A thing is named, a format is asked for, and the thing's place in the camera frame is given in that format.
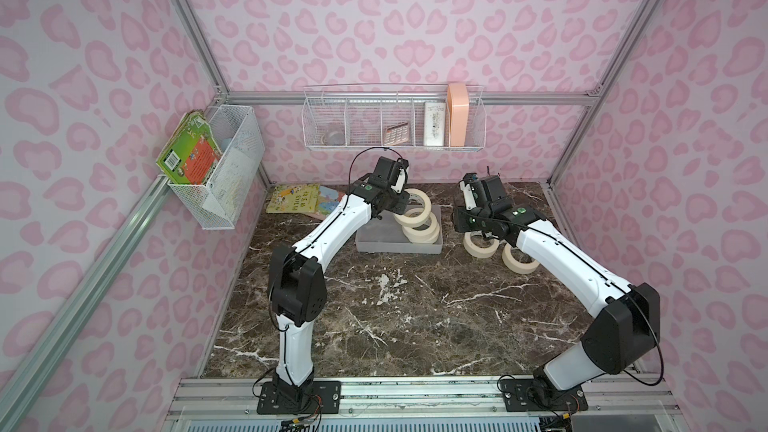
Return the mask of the beige masking tape roll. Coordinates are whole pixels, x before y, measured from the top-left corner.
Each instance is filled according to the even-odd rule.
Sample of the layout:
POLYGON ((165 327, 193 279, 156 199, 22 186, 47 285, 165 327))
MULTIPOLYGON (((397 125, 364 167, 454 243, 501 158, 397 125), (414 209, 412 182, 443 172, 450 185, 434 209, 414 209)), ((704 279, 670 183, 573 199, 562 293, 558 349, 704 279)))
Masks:
POLYGON ((418 228, 423 226, 432 213, 431 199, 422 190, 409 188, 406 200, 406 211, 395 215, 395 221, 406 228, 418 228))
POLYGON ((528 262, 522 261, 516 256, 520 255, 521 251, 512 247, 510 244, 506 244, 502 251, 502 261, 505 266, 512 272, 519 275, 529 275, 535 272, 540 266, 540 262, 534 259, 528 262))
POLYGON ((432 221, 436 221, 437 224, 438 224, 437 218, 436 218, 434 213, 430 213, 428 219, 423 224, 421 224, 421 225, 419 225, 417 227, 411 227, 411 228, 417 228, 418 230, 423 230, 427 226, 429 226, 432 221))
POLYGON ((429 226, 423 230, 417 228, 404 227, 403 232, 411 243, 414 244, 433 244, 440 236, 440 226, 436 221, 432 221, 429 226))
POLYGON ((478 259, 489 259, 499 248, 499 240, 486 238, 481 232, 467 232, 463 235, 463 246, 467 253, 478 259))

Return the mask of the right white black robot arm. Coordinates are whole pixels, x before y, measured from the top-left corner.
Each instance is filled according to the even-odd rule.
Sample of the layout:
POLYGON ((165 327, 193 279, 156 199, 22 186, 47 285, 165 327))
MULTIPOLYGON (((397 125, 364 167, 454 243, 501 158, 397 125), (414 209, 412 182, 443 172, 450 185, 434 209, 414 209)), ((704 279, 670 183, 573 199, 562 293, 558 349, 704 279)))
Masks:
POLYGON ((534 208, 518 206, 497 176, 464 175, 464 203, 453 211, 460 233, 504 241, 565 285, 593 321, 579 342, 538 367, 532 393, 545 402, 602 375, 617 375, 660 348, 660 295, 600 265, 534 208))

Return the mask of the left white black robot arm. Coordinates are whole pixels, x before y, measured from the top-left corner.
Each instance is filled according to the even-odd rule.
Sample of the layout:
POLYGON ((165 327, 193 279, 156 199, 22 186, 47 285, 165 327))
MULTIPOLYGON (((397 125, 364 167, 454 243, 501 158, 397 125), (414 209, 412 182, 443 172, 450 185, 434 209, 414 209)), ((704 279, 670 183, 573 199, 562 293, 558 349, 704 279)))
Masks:
POLYGON ((360 228, 384 211, 405 211, 408 168, 402 156, 380 157, 371 173, 348 183, 347 193, 312 232, 272 252, 268 297, 280 338, 274 382, 295 402, 308 397, 314 378, 313 327, 327 302, 325 271, 360 228))

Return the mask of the grey storage tray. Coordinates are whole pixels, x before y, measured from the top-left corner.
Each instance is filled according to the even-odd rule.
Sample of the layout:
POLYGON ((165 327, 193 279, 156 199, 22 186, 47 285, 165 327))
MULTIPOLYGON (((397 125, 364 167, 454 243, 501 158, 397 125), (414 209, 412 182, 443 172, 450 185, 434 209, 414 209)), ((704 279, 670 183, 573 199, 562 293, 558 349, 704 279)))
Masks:
POLYGON ((443 247, 440 206, 433 205, 432 212, 437 224, 437 236, 433 243, 412 243, 396 222, 394 214, 385 211, 381 219, 373 219, 357 231, 357 250, 362 253, 439 254, 443 247))

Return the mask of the clear tape roll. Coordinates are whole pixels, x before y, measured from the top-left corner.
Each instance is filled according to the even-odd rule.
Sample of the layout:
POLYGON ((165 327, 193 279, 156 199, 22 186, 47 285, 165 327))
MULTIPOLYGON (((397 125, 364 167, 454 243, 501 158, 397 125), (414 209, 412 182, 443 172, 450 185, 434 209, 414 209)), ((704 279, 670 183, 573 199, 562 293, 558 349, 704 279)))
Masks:
POLYGON ((345 128, 341 124, 329 125, 322 134, 321 144, 324 146, 340 147, 346 145, 345 128))

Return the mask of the white patterned box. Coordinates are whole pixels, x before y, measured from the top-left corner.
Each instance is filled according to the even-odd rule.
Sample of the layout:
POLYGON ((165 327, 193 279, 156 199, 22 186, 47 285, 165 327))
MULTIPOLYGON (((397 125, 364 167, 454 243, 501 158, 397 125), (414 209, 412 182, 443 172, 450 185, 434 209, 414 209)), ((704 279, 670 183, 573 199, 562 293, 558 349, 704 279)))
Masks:
POLYGON ((443 147, 445 143, 446 104, 426 102, 424 105, 423 144, 443 147))

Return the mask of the small pink calculator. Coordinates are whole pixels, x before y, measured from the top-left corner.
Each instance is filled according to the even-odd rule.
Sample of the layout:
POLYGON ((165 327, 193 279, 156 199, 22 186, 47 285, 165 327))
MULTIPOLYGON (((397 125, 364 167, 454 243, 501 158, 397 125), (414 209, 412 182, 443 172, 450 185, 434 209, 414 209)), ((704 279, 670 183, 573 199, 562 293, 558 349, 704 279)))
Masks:
POLYGON ((413 144, 412 127, 409 122, 388 125, 383 130, 384 146, 410 146, 413 144))

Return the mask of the colourful children's book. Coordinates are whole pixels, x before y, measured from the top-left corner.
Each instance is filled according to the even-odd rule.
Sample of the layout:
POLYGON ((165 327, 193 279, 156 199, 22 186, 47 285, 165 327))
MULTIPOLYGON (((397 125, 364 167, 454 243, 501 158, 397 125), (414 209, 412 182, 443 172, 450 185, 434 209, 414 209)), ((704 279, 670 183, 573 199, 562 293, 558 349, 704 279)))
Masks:
POLYGON ((324 220, 345 194, 319 184, 277 185, 266 207, 268 214, 302 214, 324 220))

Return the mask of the pink rectangular case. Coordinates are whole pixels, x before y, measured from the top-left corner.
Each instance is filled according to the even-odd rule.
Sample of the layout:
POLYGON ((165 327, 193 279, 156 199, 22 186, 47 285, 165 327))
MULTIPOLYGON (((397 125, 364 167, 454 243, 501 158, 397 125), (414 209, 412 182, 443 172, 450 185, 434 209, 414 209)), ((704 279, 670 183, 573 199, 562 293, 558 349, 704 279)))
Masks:
POLYGON ((449 146, 464 147, 469 122, 469 93, 464 83, 448 84, 446 105, 450 125, 449 146))

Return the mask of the white paper sheet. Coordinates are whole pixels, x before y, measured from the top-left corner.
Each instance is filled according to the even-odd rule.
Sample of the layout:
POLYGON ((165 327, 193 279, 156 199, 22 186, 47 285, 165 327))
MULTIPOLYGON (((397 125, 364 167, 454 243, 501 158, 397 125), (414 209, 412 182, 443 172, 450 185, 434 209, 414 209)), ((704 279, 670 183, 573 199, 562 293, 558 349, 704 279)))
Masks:
POLYGON ((247 154, 230 147, 209 181, 209 194, 202 207, 234 222, 253 165, 253 160, 247 154))

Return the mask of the green red book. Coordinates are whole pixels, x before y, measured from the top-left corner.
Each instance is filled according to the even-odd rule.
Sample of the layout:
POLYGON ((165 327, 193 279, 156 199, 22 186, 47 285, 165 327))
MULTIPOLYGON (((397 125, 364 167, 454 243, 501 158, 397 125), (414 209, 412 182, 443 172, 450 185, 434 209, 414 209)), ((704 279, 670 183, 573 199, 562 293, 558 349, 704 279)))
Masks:
POLYGON ((186 114, 156 159, 156 165, 171 183, 204 185, 207 183, 222 151, 203 113, 186 114))

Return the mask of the white mesh wall basket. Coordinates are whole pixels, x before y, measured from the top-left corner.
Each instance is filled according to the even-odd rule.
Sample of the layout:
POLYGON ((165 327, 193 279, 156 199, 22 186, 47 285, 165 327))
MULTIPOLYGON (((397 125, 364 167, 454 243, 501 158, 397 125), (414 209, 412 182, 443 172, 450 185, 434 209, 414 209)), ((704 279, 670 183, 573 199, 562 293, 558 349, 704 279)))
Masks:
POLYGON ((187 115, 157 158, 168 185, 205 230, 233 229, 265 152, 254 110, 224 104, 187 115))

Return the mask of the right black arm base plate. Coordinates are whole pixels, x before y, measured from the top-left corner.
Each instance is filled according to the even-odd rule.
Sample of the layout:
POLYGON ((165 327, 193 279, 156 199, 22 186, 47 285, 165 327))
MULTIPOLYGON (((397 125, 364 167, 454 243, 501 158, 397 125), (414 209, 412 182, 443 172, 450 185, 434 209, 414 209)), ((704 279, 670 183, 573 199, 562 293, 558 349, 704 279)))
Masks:
POLYGON ((589 405, 580 386, 565 391, 547 385, 536 378, 501 376, 496 386, 502 394, 507 412, 563 412, 587 411, 589 405))

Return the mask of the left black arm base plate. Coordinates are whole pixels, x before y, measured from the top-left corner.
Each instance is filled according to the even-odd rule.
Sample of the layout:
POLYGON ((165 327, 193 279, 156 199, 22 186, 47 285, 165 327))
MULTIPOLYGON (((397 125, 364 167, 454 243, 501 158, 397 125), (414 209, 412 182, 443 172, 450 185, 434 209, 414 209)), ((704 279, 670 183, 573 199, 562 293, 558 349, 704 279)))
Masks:
POLYGON ((292 386, 281 380, 267 382, 257 394, 258 415, 300 415, 320 407, 322 414, 337 414, 340 408, 342 383, 332 380, 310 380, 302 386, 292 386))

